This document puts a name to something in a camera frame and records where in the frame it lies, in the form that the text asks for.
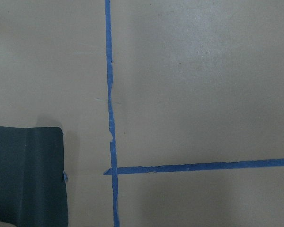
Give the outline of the black mouse pad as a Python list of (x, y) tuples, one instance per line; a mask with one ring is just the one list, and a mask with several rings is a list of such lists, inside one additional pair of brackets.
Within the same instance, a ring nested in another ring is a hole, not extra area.
[(0, 126), (0, 222), (66, 227), (63, 131)]

